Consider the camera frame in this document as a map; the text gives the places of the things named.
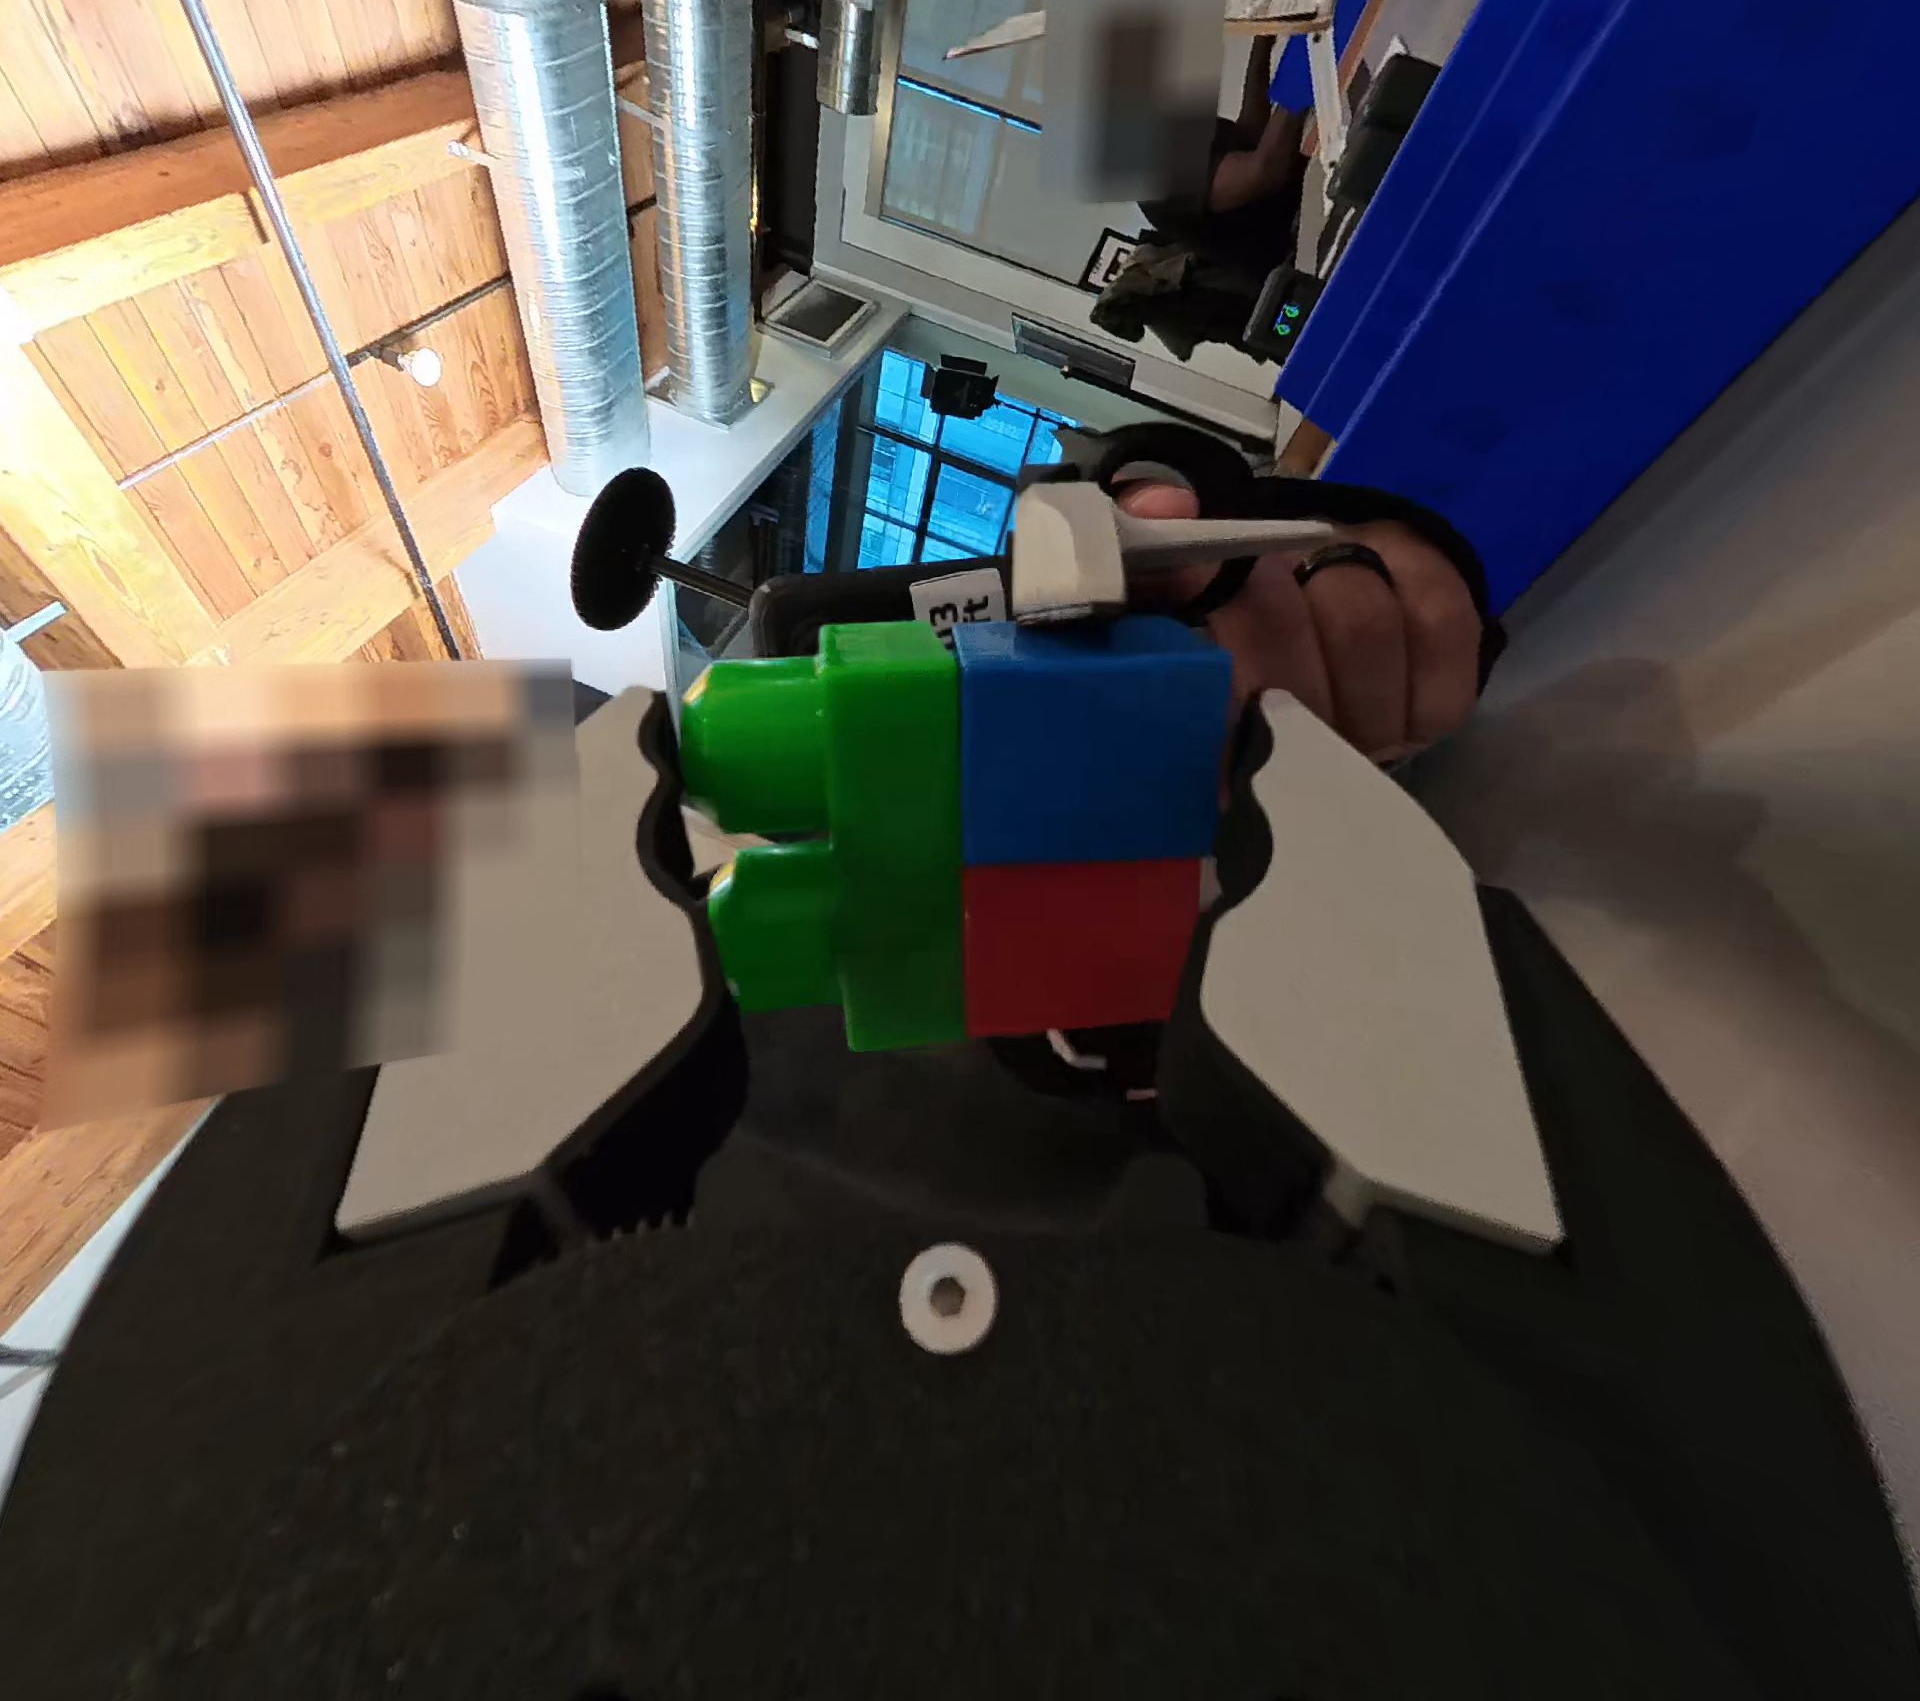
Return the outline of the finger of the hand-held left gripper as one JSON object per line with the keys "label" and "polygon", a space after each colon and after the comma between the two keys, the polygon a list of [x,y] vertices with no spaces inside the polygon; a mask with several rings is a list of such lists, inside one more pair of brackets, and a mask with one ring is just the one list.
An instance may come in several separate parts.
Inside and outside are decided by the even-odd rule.
{"label": "finger of the hand-held left gripper", "polygon": [[1167,1135],[1159,1023],[855,1053],[836,1017],[745,1023],[748,1091],[702,1224],[1205,1230]]}
{"label": "finger of the hand-held left gripper", "polygon": [[1335,538],[1325,520],[1143,518],[1091,483],[1036,485],[1016,496],[1009,607],[1020,626],[1108,620],[1130,609],[1135,579],[1311,554]]}

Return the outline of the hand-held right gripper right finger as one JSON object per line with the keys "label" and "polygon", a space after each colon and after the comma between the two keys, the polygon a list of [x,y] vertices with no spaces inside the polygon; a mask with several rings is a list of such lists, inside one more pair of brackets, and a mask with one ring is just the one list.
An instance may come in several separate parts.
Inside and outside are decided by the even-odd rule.
{"label": "hand-held right gripper right finger", "polygon": [[1235,756],[1164,1023],[1169,1135],[1262,1235],[1388,1209],[1548,1258],[1567,1225],[1469,861],[1291,694]]}

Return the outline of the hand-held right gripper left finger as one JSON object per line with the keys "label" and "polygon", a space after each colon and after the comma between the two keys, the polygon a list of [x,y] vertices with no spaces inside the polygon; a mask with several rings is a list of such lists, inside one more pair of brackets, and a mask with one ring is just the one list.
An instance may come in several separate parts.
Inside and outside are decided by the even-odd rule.
{"label": "hand-held right gripper left finger", "polygon": [[334,1211],[374,1244],[530,1205],[562,1237],[680,1217],[747,1062],[693,889],[672,701],[628,687],[535,745],[451,880],[426,1053],[378,1067]]}

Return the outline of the blue one-stud block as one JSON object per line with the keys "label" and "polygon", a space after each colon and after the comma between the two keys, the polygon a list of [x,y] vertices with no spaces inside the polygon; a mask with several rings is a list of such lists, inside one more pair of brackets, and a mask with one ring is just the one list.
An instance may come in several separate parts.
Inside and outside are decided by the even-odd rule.
{"label": "blue one-stud block", "polygon": [[1211,859],[1235,663],[1156,614],[954,633],[966,867]]}

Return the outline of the green toy block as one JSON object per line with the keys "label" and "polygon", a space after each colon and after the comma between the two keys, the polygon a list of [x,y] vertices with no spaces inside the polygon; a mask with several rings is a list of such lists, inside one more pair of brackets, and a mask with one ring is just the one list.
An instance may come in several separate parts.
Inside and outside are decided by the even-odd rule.
{"label": "green toy block", "polygon": [[686,693],[685,797],[756,839],[707,912],[745,1014],[838,1008],[855,1053],[966,1040],[961,696],[916,622],[717,663]]}

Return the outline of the red one-stud block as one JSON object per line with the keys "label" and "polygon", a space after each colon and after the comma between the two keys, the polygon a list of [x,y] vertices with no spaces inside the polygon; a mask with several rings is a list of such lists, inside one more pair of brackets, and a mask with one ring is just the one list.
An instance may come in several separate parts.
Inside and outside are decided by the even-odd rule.
{"label": "red one-stud block", "polygon": [[1206,871],[1200,856],[966,867],[968,1031],[1024,1038],[1167,1021]]}

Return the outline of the blue plastic bin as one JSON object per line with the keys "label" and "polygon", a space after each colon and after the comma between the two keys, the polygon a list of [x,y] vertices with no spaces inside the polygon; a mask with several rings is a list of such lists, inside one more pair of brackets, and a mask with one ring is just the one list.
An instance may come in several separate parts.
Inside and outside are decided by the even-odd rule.
{"label": "blue plastic bin", "polygon": [[1916,0],[1480,0],[1277,389],[1508,611],[1916,188]]}

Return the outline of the person's left hand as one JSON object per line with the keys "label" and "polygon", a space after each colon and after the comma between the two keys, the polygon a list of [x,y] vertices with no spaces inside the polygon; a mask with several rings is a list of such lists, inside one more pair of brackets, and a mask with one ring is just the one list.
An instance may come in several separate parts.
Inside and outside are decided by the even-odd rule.
{"label": "person's left hand", "polygon": [[1392,764],[1457,735],[1506,649],[1474,544],[1384,489],[1261,477],[1229,518],[1322,520],[1314,554],[1270,553],[1229,591],[1214,565],[1130,581],[1232,657],[1235,694],[1285,690],[1356,753]]}

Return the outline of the small ceiling vent grille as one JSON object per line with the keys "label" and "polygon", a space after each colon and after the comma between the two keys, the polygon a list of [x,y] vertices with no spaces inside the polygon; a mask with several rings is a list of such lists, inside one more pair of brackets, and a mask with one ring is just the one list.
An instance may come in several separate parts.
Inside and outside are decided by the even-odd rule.
{"label": "small ceiling vent grille", "polygon": [[1015,351],[1029,360],[1054,368],[1062,378],[1099,385],[1114,392],[1130,392],[1137,381],[1137,358],[1126,351],[1095,345],[1053,325],[1024,314],[1012,317]]}
{"label": "small ceiling vent grille", "polygon": [[836,355],[877,312],[871,296],[807,280],[762,314],[762,329],[816,352]]}

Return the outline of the black floor lamp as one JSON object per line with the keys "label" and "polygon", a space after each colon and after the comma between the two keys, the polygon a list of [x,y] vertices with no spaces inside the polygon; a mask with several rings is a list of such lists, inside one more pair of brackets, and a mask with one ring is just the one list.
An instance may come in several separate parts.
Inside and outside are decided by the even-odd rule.
{"label": "black floor lamp", "polygon": [[752,607],[752,589],[672,556],[676,520],[675,494],[653,469],[622,470],[605,487],[583,520],[570,563],[570,599],[587,629],[631,626],[662,583],[732,609]]}

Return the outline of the black device green lights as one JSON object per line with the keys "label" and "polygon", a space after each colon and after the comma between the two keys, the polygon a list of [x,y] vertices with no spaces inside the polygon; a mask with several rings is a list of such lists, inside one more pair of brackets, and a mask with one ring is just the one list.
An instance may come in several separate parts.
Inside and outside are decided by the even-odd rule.
{"label": "black device green lights", "polygon": [[1282,365],[1298,345],[1325,286],[1322,277],[1298,264],[1277,266],[1261,284],[1242,330],[1242,349],[1262,363]]}

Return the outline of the metal conduit pipe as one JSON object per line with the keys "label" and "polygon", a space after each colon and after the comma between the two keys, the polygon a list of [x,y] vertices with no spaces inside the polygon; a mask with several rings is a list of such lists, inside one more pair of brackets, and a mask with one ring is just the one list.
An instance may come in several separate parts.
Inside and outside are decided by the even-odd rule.
{"label": "metal conduit pipe", "polygon": [[271,162],[267,145],[260,137],[253,109],[238,86],[234,71],[229,63],[225,44],[214,28],[214,22],[210,20],[213,17],[207,7],[207,0],[179,0],[179,2],[192,30],[201,56],[205,58],[205,69],[208,71],[208,78],[213,80],[217,95],[221,98],[221,107],[222,107],[229,130],[247,165],[253,192],[259,196],[259,205],[262,207],[262,216],[268,225],[268,232],[287,262],[295,288],[301,296],[301,304],[307,314],[307,320],[310,323],[318,338],[318,345],[324,352],[323,358],[324,358],[327,370],[337,391],[342,395],[355,435],[359,438],[364,459],[369,461],[374,483],[386,507],[389,518],[397,530],[397,542],[401,553],[405,554],[410,576],[416,585],[416,591],[425,607],[429,609],[431,620],[442,640],[446,657],[460,660],[467,657],[467,653],[462,650],[460,639],[446,611],[442,592],[431,575],[431,566],[420,546],[420,538],[402,502],[398,485],[389,464],[389,456],[377,437],[372,417],[369,414],[369,409],[360,397],[355,370],[348,365],[346,352],[341,347],[338,337],[328,319],[328,312],[324,309],[323,291],[318,288],[321,284],[309,266],[301,238],[295,231],[291,211],[278,186],[274,169],[271,167],[273,162]]}

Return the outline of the silver ventilation duct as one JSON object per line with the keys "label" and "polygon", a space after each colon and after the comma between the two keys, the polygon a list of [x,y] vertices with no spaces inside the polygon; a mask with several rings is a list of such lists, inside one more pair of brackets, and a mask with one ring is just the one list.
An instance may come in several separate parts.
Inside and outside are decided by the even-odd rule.
{"label": "silver ventilation duct", "polygon": [[669,395],[732,427],[752,407],[756,0],[641,0]]}
{"label": "silver ventilation duct", "polygon": [[2,633],[2,830],[55,797],[53,735],[37,663]]}
{"label": "silver ventilation duct", "polygon": [[606,0],[451,0],[547,456],[598,494],[651,450]]}

